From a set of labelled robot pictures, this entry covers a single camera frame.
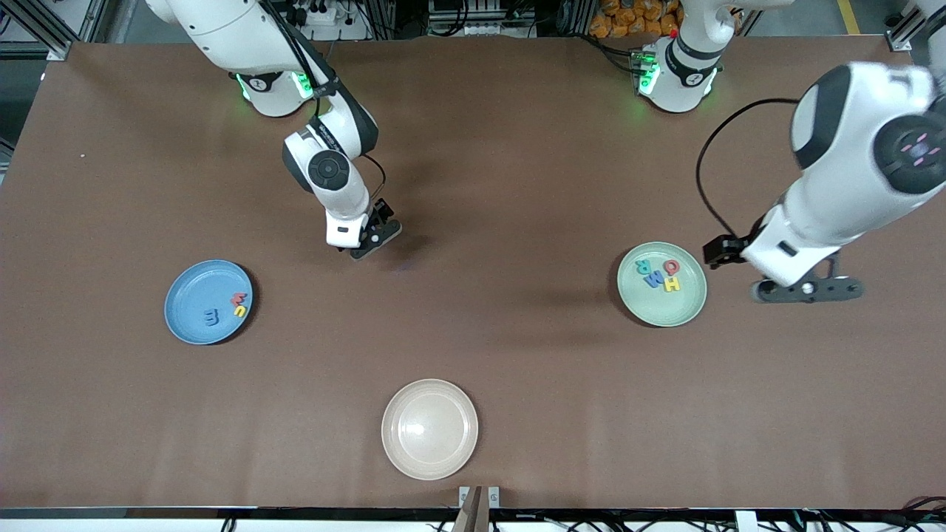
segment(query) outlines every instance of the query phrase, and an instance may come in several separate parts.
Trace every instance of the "beige plate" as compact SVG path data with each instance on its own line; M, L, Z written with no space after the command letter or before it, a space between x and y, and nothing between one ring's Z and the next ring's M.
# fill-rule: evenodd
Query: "beige plate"
M438 379L401 388L381 421L381 442L391 463L418 480L439 480L460 470L473 454L479 432L470 398Z

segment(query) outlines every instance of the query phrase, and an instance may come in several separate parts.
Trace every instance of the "yellow letter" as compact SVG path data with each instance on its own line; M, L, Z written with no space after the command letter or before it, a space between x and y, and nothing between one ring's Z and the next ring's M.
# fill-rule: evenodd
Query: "yellow letter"
M680 281L676 277L667 277L663 281L663 290L667 292L680 290Z

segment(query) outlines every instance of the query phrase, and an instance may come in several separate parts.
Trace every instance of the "blue plate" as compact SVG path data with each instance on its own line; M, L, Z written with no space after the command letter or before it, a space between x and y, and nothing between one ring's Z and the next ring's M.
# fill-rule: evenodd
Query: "blue plate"
M167 291L165 321L174 336L206 346L237 332L252 305L253 285L242 268L205 260L187 268Z

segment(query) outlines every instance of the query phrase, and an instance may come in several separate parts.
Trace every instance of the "yellow floor line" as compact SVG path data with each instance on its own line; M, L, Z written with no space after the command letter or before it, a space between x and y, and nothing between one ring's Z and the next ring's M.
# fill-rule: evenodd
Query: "yellow floor line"
M841 9L841 18L844 19L844 27L848 30L848 35L860 35L861 28L857 26L857 19L854 18L854 9L850 7L850 0L837 0L837 7Z

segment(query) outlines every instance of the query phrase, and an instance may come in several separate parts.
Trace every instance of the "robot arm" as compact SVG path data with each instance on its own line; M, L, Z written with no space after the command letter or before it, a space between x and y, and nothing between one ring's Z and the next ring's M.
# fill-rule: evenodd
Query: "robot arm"
M684 18L675 37L661 37L643 48L654 61L643 64L638 92L671 113L685 113L710 93L717 65L736 23L729 14L733 5L744 9L775 9L795 0L680 0Z
M399 223L388 221L390 208L372 204L351 162L375 147L377 124L268 0L215 0L212 7L194 0L146 2L161 19L180 24L213 64L234 73L244 97L261 114L288 115L310 98L328 99L327 113L314 115L286 138L283 162L325 207L330 245L350 248L352 257L362 258L400 232ZM300 69L310 75L301 75Z
M747 237L722 236L704 246L712 269L749 262L766 277L757 299L767 301L784 287L798 295L782 300L814 301L819 282L847 279L815 277L819 262L833 262L842 246L906 216L946 186L946 119L937 112L946 29L935 22L946 14L944 5L920 2L935 13L931 69L852 62L808 89L791 127L801 178Z

